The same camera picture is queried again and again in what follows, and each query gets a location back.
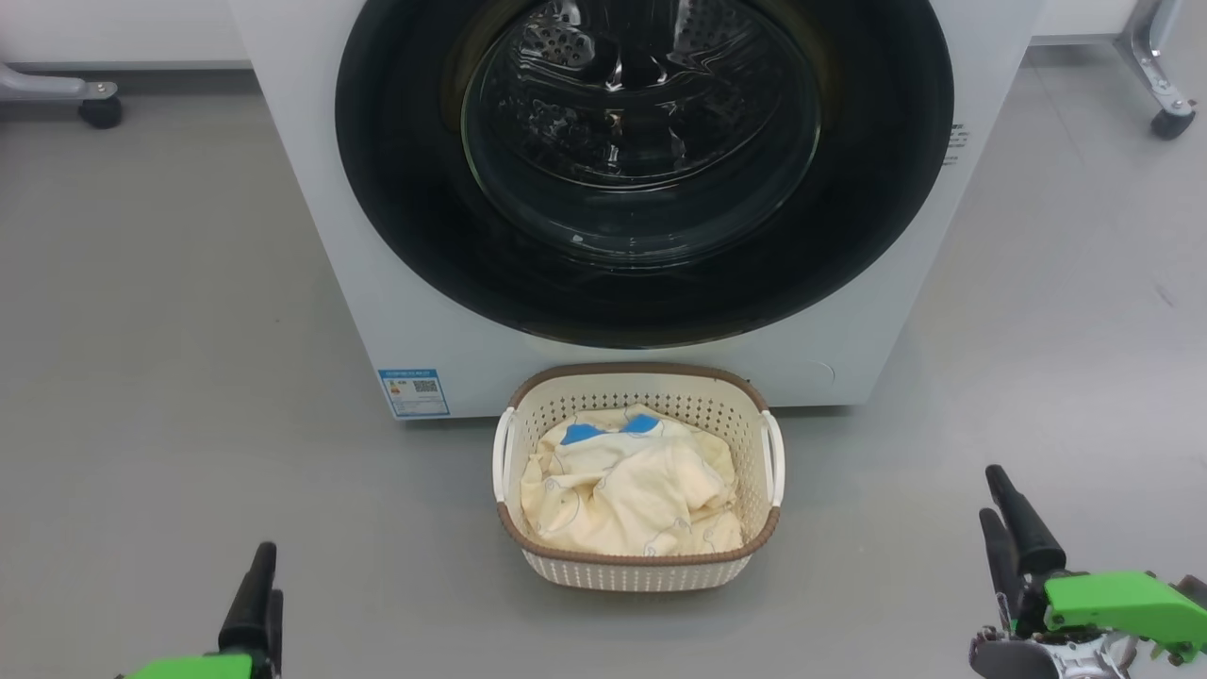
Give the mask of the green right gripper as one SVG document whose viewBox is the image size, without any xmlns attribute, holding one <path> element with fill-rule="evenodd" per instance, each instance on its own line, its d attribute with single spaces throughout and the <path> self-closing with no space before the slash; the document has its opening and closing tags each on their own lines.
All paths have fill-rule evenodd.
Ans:
<svg viewBox="0 0 1207 679">
<path fill-rule="evenodd" d="M 984 468 L 999 508 L 978 513 L 1001 628 L 970 640 L 980 678 L 1129 678 L 1142 643 L 1174 667 L 1205 654 L 1205 584 L 1170 584 L 1143 570 L 1024 575 L 1065 570 L 1067 555 L 1001 466 Z"/>
</svg>

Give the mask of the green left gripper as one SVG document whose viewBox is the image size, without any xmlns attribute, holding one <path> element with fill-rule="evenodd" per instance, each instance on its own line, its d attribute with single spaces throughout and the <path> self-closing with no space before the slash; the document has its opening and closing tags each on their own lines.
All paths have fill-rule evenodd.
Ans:
<svg viewBox="0 0 1207 679">
<path fill-rule="evenodd" d="M 126 679 L 280 678 L 282 671 L 284 593 L 274 589 L 276 545 L 260 542 L 241 576 L 218 633 L 220 652 L 158 658 L 124 674 Z"/>
</svg>

